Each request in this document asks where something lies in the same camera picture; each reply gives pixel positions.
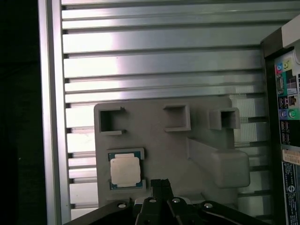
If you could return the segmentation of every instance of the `sticker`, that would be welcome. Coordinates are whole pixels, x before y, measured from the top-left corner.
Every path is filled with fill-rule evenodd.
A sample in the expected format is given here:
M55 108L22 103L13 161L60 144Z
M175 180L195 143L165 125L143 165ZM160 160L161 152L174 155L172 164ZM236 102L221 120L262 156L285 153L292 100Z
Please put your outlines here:
M295 165L282 162L286 225L298 225L298 199Z
M285 162L300 165L300 152L283 149L282 157Z
M288 70L285 72L285 81L287 94L297 94L297 78L296 76L293 76L292 70Z
M291 70L292 67L293 67L291 58L288 58L287 60L284 60L282 62L282 66L283 66L283 71Z

